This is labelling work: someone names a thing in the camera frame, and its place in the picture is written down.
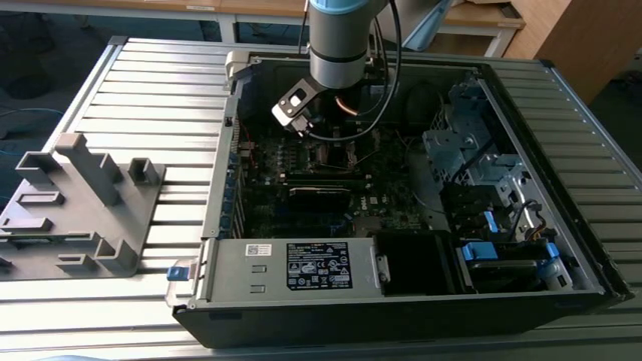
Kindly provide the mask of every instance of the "cable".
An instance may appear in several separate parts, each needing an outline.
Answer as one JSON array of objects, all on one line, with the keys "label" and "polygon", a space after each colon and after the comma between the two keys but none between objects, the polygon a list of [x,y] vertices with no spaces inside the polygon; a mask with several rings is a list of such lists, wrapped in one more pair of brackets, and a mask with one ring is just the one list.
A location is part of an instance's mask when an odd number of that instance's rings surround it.
[{"label": "cable", "polygon": [[0,154],[5,156],[24,156],[24,154],[20,153],[12,153],[12,152],[5,152],[4,150],[0,150]]},{"label": "cable", "polygon": [[345,105],[345,103],[343,102],[341,98],[339,98],[337,96],[333,97],[333,101],[337,103],[337,107],[347,113],[349,114],[352,117],[355,117],[356,115],[359,115],[357,111],[355,111],[351,107],[348,107],[348,105]]},{"label": "cable", "polygon": [[483,154],[488,150],[488,148],[492,145],[492,138],[484,143],[484,145],[478,149],[478,153],[474,154],[472,158],[468,159],[466,163],[462,164],[462,167],[459,167],[459,170],[452,174],[452,177],[450,177],[448,183],[454,183],[458,179],[458,177],[463,174],[463,172],[470,168],[472,163],[475,163],[478,160],[482,159]]},{"label": "cable", "polygon": [[532,241],[536,238],[539,238],[539,234],[542,233],[543,229],[546,228],[546,220],[542,217],[542,214],[539,214],[539,211],[535,211],[535,217],[538,217],[539,220],[539,226],[535,228],[532,233],[528,235],[527,241]]},{"label": "cable", "polygon": [[519,206],[519,210],[518,210],[518,213],[515,215],[515,219],[512,220],[511,230],[508,231],[508,234],[507,234],[507,241],[511,241],[512,238],[515,237],[515,232],[518,230],[518,225],[519,225],[519,218],[522,218],[523,210],[526,209],[526,207],[531,203],[536,204],[538,201],[535,201],[534,199],[527,199],[526,201],[523,201],[522,205]]},{"label": "cable", "polygon": [[299,30],[299,42],[296,46],[296,51],[300,55],[300,43],[303,42],[303,31],[304,31],[304,21],[308,18],[308,0],[304,0],[304,7],[303,7],[303,21],[300,22],[300,30]]},{"label": "cable", "polygon": [[383,61],[383,94],[379,97],[378,102],[372,107],[367,110],[359,113],[359,116],[363,117],[364,115],[372,113],[376,108],[379,108],[379,105],[382,105],[383,99],[386,98],[386,92],[388,91],[388,56],[386,55],[386,49],[383,48],[383,34],[382,34],[382,27],[379,26],[379,19],[375,17],[374,18],[374,34],[375,38],[378,39],[379,43],[379,48],[382,49],[382,61]]},{"label": "cable", "polygon": [[383,61],[383,94],[379,97],[378,102],[372,107],[363,112],[355,111],[345,103],[341,101],[339,97],[335,97],[336,103],[339,108],[349,115],[353,117],[363,117],[364,115],[368,115],[372,113],[376,108],[379,108],[379,105],[382,105],[383,99],[386,98],[386,92],[388,90],[388,57],[386,55],[386,49],[383,49],[383,35],[382,35],[382,27],[379,26],[379,19],[375,17],[374,18],[374,34],[375,34],[375,41],[379,44],[379,48],[382,49],[382,61]]},{"label": "cable", "polygon": [[383,113],[388,108],[390,101],[394,97],[394,91],[399,86],[399,74],[402,73],[402,21],[399,20],[399,11],[398,6],[394,0],[390,0],[390,9],[392,11],[392,18],[394,18],[394,31],[395,31],[395,41],[396,41],[396,59],[395,59],[395,72],[394,72],[394,81],[392,81],[392,89],[388,92],[388,96],[386,97],[386,102],[383,103],[382,109],[379,111],[378,117],[374,119],[372,124],[365,128],[365,130],[355,135],[349,135],[347,137],[340,138],[328,138],[313,133],[308,133],[308,136],[317,139],[319,141],[352,141],[360,138],[363,135],[368,134],[374,127],[379,124],[382,120]]},{"label": "cable", "polygon": [[24,109],[16,109],[13,111],[4,112],[4,113],[0,114],[0,117],[4,117],[5,115],[13,114],[13,113],[17,113],[17,112],[21,112],[21,111],[48,111],[50,113],[56,113],[60,116],[64,115],[64,113],[61,111],[56,111],[55,109],[49,109],[49,108],[24,108]]}]

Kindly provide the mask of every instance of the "wooden table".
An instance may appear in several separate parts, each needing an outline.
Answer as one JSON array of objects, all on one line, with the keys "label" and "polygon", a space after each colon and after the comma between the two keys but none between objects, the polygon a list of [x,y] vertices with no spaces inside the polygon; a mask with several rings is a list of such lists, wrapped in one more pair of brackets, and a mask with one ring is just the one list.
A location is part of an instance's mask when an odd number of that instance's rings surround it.
[{"label": "wooden table", "polygon": [[[0,2],[0,10],[209,20],[220,25],[224,43],[236,43],[237,23],[300,25],[304,0],[13,0]],[[502,56],[522,19],[503,16],[496,5],[464,3],[450,9],[439,33],[492,38],[484,56]]]}]

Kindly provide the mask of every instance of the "table leg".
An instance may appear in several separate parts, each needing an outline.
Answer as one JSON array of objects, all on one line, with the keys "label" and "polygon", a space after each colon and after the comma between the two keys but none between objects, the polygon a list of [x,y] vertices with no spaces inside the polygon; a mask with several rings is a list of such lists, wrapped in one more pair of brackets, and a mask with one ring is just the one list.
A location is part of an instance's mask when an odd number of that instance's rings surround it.
[{"label": "table leg", "polygon": [[236,43],[236,17],[235,14],[217,14],[220,27],[220,41]]},{"label": "table leg", "polygon": [[486,50],[484,56],[500,58],[506,49],[508,48],[508,44],[511,43],[512,36],[515,36],[516,29],[512,28],[502,28],[499,33],[492,38],[491,45]]}]

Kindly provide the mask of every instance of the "black cable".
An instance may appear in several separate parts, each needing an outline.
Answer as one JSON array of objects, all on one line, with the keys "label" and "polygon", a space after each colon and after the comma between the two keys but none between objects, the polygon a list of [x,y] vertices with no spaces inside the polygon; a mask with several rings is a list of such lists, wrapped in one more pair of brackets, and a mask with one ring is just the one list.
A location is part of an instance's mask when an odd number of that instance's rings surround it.
[{"label": "black cable", "polygon": [[297,43],[297,46],[296,46],[296,51],[297,51],[299,55],[300,55],[300,43],[303,41],[304,21],[305,21],[307,18],[308,18],[308,7],[305,6],[304,12],[303,12],[303,22],[300,23],[300,30],[299,30],[299,43]]},{"label": "black cable", "polygon": [[365,128],[363,132],[355,135],[349,135],[347,137],[328,138],[328,137],[316,135],[313,133],[308,133],[308,136],[317,139],[319,141],[352,141],[360,138],[363,135],[368,134],[372,131],[374,127],[379,124],[379,121],[382,120],[382,117],[383,117],[383,113],[388,108],[390,101],[392,100],[392,97],[394,97],[394,91],[399,86],[399,74],[402,73],[402,21],[399,20],[399,11],[398,11],[398,6],[394,3],[394,0],[390,0],[390,9],[392,11],[392,18],[394,18],[394,31],[395,31],[395,41],[396,41],[396,53],[398,53],[396,59],[395,59],[396,71],[394,72],[392,89],[390,90],[388,96],[386,97],[386,102],[383,103],[378,117],[374,119],[372,124],[369,124],[368,128]]},{"label": "black cable", "polygon": [[512,241],[512,238],[515,237],[515,232],[518,230],[518,225],[519,225],[519,218],[522,218],[522,213],[523,213],[523,210],[526,209],[526,207],[528,205],[531,205],[531,203],[538,203],[538,201],[535,201],[534,199],[527,199],[526,201],[523,201],[522,205],[519,206],[519,210],[518,210],[518,213],[515,215],[515,219],[512,220],[512,225],[511,225],[511,230],[508,231],[508,234],[507,234],[507,241]]},{"label": "black cable", "polygon": [[386,93],[388,91],[388,56],[386,55],[386,49],[383,48],[383,35],[382,35],[382,27],[379,26],[379,20],[374,17],[374,34],[376,38],[376,42],[379,43],[379,49],[382,51],[382,61],[383,61],[383,94],[379,97],[379,100],[375,105],[367,110],[359,112],[357,116],[363,117],[375,111],[382,105],[383,99],[386,98]]},{"label": "black cable", "polygon": [[494,144],[492,138],[484,143],[484,145],[478,149],[478,153],[474,154],[472,158],[468,159],[466,163],[462,164],[459,167],[459,170],[452,174],[452,177],[450,177],[448,183],[454,183],[458,179],[458,177],[463,174],[463,172],[470,168],[472,163],[475,163],[478,160],[482,159],[483,154]]}]

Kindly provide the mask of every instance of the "floor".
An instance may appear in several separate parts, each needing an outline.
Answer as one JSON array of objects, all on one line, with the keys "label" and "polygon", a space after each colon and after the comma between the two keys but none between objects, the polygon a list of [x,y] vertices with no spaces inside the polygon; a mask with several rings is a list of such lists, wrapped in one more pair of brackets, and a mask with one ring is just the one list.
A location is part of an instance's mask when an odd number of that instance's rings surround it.
[{"label": "floor", "polygon": [[[53,89],[44,96],[30,100],[12,99],[0,90],[0,107],[53,108],[64,111],[112,35],[193,41],[201,41],[204,38],[211,41],[220,40],[215,23],[89,17],[89,24],[88,28],[81,29],[72,16],[46,15],[46,28],[55,41],[55,49],[40,55],[40,62],[52,77]],[[239,33],[243,42],[295,45],[299,26],[240,24]],[[642,165],[642,147],[638,145],[638,135],[642,134],[639,87],[630,86],[623,89],[622,84],[610,84],[592,102],[591,109],[632,161],[638,166]],[[20,181],[13,172],[20,156],[10,154],[38,150],[57,119],[59,117],[50,113],[10,114],[0,118],[0,135],[2,130],[9,130],[8,136],[0,138],[0,151],[4,152],[0,153],[0,209]]]}]

